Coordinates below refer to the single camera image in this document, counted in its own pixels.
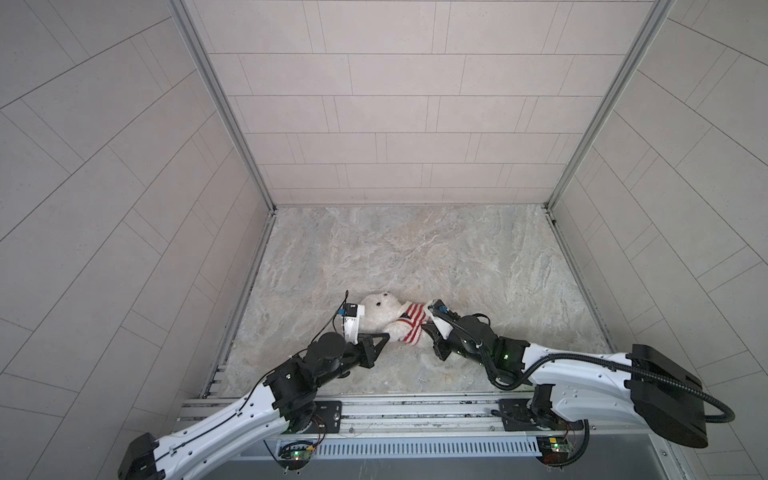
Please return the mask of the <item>white plush teddy bear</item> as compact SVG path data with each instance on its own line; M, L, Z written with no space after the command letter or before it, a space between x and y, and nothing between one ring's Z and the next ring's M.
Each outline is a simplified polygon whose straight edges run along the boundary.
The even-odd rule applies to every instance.
M394 325L399 316L405 311L411 301L401 302L392 293L373 293L361 302L365 306L365 315L361 320L361 333L388 333L391 341L397 341L398 327Z

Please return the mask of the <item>red white striped shirt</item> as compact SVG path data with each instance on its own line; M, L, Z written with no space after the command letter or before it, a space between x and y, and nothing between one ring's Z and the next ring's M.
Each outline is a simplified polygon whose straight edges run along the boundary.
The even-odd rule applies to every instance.
M409 303L394 323L398 327L397 340L411 346L430 346L432 338L423 326L431 322L432 317L425 304Z

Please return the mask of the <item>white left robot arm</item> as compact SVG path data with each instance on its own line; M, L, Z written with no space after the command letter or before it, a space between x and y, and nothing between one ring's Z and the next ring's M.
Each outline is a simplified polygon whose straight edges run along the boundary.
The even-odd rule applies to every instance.
M159 439L135 438L117 469L119 479L200 479L260 440L300 433L312 423L319 388L352 368L371 368L387 333L350 343L326 332L269 371L252 390L200 422Z

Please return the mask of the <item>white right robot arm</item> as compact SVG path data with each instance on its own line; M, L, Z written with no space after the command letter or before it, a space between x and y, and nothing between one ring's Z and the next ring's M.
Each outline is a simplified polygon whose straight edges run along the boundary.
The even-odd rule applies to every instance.
M483 366L497 389L530 385L535 421L606 420L650 428L676 444L708 446L701 381L658 350L642 344L628 353L583 354L497 335L480 314L460 317L444 305L422 326L436 356L453 353Z

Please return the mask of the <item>left green circuit board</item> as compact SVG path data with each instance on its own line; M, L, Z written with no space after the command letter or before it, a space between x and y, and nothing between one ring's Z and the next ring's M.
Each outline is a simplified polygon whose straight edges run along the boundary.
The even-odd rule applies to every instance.
M299 471L311 461L316 449L315 444L308 440L289 442L279 448L277 462L287 471Z

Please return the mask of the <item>green circuit board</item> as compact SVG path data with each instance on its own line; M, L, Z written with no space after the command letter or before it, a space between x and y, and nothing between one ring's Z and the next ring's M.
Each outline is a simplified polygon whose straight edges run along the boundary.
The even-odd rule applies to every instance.
M279 448L277 462L287 471L299 471L311 461L316 449L315 444L308 440L289 442Z
M573 451L573 444L564 436L539 436L536 442L541 453L538 460L544 465L564 463Z

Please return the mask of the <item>right green circuit board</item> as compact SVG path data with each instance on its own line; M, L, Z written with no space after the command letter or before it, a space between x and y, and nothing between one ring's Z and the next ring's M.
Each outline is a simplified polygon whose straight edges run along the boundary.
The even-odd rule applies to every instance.
M538 460L544 465L564 463L573 451L573 444L564 436L539 436L536 442L541 453Z

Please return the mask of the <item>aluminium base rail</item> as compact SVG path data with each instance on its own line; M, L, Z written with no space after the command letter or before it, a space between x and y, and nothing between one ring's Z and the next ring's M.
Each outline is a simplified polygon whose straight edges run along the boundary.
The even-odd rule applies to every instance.
M227 461L277 459L282 445L299 440L317 447L311 460L538 460L539 436L564 436L573 444L569 459L578 449L604 453L611 447L661 462L671 457L668 442L639 425L592 420L537 427L525 411L530 397L528 392L322 396L307 429L260 440Z

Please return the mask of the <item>aluminium corner post left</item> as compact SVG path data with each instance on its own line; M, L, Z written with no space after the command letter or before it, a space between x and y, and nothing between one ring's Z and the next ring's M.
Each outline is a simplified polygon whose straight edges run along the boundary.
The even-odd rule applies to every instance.
M202 38L194 25L187 2L182 0L168 0L166 1L166 4L171 17L179 30L182 40L199 71L203 85L211 96L213 104L221 117L225 130L243 159L250 176L253 178L257 191L267 206L269 215L274 216L277 207L269 194L263 177L258 171L257 164L237 122L232 106L222 88L205 46L203 45Z

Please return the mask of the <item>aluminium corner post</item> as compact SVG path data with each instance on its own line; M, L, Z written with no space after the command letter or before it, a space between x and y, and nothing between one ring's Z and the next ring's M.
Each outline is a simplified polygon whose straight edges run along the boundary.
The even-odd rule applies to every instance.
M627 88L632 76L638 69L653 40L658 35L658 32L663 26L663 23L674 4L674 0L657 0L652 3L646 19L641 24L637 36L620 64L619 69L593 115L588 128L582 135L569 162L566 164L563 174L556 184L552 195L543 204L545 211L550 217L554 217L554 209L562 199L566 188L574 178L579 166L586 158L589 149L592 147L608 117L613 112L618 100Z
M166 1L166 4L171 17L179 30L182 40L199 71L203 85L211 96L213 104L221 117L225 130L243 159L250 176L253 178L257 191L267 206L269 215L274 216L277 207L269 194L263 177L258 171L257 164L237 122L232 106L222 88L205 46L203 45L202 38L194 25L187 2L182 0L168 0Z

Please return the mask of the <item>aluminium corner post right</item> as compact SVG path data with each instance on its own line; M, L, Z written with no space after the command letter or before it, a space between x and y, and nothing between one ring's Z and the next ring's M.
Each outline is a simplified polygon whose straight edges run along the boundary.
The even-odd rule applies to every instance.
M632 76L638 69L653 40L658 35L658 32L663 26L663 23L674 4L674 0L657 0L652 3L646 19L641 24L637 36L620 64L619 69L593 115L588 128L582 135L569 162L566 164L563 174L556 184L552 195L543 204L545 211L550 217L554 217L554 209L562 199L566 188L574 178L579 166L586 158L589 149L592 147L608 117L613 112L618 100L627 88Z

